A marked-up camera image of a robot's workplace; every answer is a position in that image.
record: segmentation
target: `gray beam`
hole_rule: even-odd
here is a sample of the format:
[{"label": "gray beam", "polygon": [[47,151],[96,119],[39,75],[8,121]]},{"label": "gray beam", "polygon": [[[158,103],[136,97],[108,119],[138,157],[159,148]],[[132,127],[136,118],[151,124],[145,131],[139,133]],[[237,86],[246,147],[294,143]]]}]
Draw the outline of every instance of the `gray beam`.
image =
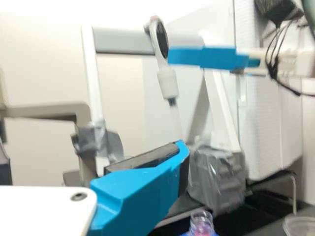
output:
[{"label": "gray beam", "polygon": [[[144,31],[93,28],[95,50],[99,54],[154,56],[150,37]],[[198,35],[168,35],[172,46],[203,46]]]}]

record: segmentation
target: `small glass bottle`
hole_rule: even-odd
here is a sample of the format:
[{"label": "small glass bottle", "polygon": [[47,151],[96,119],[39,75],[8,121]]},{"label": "small glass bottle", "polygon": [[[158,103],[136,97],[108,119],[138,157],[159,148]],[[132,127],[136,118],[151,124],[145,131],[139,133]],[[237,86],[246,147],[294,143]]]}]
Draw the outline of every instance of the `small glass bottle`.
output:
[{"label": "small glass bottle", "polygon": [[190,216],[190,236],[214,236],[215,230],[211,213],[203,210]]}]

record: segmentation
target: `white equipment panel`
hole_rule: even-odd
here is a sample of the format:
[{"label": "white equipment panel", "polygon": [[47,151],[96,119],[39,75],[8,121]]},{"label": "white equipment panel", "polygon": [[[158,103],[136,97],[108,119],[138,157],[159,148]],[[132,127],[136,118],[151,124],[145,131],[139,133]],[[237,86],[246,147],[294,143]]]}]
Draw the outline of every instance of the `white equipment panel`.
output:
[{"label": "white equipment panel", "polygon": [[0,235],[86,235],[96,194],[81,187],[0,186]]},{"label": "white equipment panel", "polygon": [[[261,45],[265,25],[254,1],[235,1],[236,46]],[[301,80],[290,79],[301,90]],[[239,137],[245,152],[248,177],[261,180],[289,167],[302,156],[302,98],[261,77],[240,77]]]}]

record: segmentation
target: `black cable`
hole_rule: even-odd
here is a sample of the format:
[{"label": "black cable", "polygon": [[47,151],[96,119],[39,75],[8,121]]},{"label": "black cable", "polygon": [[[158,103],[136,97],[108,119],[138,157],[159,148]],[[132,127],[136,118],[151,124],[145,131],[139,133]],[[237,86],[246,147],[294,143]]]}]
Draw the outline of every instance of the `black cable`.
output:
[{"label": "black cable", "polygon": [[281,49],[281,47],[282,47],[282,44],[284,43],[284,39],[285,39],[285,37],[286,37],[286,33],[287,33],[289,27],[292,25],[293,21],[294,21],[294,20],[290,21],[289,24],[287,24],[287,26],[286,26],[286,29],[285,29],[285,32],[284,32],[284,36],[283,36],[282,41],[281,41],[281,43],[280,43],[280,46],[279,46],[279,48],[278,48],[278,53],[277,53],[277,55],[276,55],[277,57],[279,56],[280,49]]},{"label": "black cable", "polygon": [[[281,30],[277,30],[275,36],[274,36],[273,39],[271,40],[271,42],[270,42],[270,44],[269,44],[269,46],[268,46],[268,49],[267,49],[267,51],[266,51],[265,63],[266,63],[266,66],[267,66],[267,68],[268,68],[268,72],[269,72],[269,75],[270,75],[271,79],[274,80],[274,81],[276,81],[278,85],[280,85],[281,87],[283,87],[283,88],[289,90],[290,92],[292,92],[292,93],[293,93],[294,95],[296,95],[296,96],[301,96],[301,95],[303,95],[303,96],[308,96],[308,97],[315,97],[315,94],[312,94],[312,93],[304,93],[304,92],[298,91],[298,90],[296,90],[296,89],[294,89],[294,88],[291,88],[290,86],[288,86],[288,85],[282,83],[282,82],[279,80],[279,78],[278,78],[278,66],[279,66],[279,53],[280,53],[280,49],[281,49],[281,47],[282,47],[282,45],[283,45],[283,42],[284,42],[284,39],[285,39],[285,37],[286,37],[286,34],[287,34],[288,29],[289,29],[289,27],[291,26],[291,24],[292,24],[294,21],[295,21],[295,20],[290,21],[286,26],[284,26],[283,28],[281,28]],[[272,57],[273,57],[275,48],[277,47],[279,37],[281,36],[281,34],[282,34],[282,32],[284,31],[284,29],[285,29],[285,32],[284,32],[283,38],[282,38],[282,40],[281,40],[281,43],[280,43],[280,45],[279,45],[277,55],[276,55],[275,60],[274,60],[275,63],[272,64],[272,61],[273,61],[273,58],[272,58]],[[273,43],[273,41],[274,41],[275,39],[277,39],[276,45],[275,45],[275,47],[274,47],[274,49],[273,49],[273,51],[272,51],[271,58],[270,58],[270,61],[269,61],[269,63],[268,63],[268,61],[267,61],[268,52],[269,52],[270,47],[271,47],[271,45],[272,45],[272,43]]]}]

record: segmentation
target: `screw hole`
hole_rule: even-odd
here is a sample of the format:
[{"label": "screw hole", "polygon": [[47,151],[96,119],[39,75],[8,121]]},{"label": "screw hole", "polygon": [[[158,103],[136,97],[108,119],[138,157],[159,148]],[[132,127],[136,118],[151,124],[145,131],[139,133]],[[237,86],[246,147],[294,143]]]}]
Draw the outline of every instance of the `screw hole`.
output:
[{"label": "screw hole", "polygon": [[71,200],[74,202],[78,202],[78,201],[85,199],[87,196],[88,195],[86,193],[76,193],[76,194],[72,195]]}]

